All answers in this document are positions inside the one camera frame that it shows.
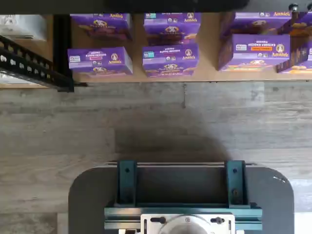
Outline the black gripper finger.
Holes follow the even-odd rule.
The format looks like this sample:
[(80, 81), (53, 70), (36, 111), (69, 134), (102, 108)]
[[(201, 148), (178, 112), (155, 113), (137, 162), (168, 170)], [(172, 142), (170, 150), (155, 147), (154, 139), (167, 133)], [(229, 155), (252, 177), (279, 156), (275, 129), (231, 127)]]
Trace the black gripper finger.
[(105, 0), (104, 9), (116, 13), (177, 11), (175, 0)]
[(179, 9), (194, 12), (228, 12), (240, 10), (249, 4), (248, 0), (178, 0)]

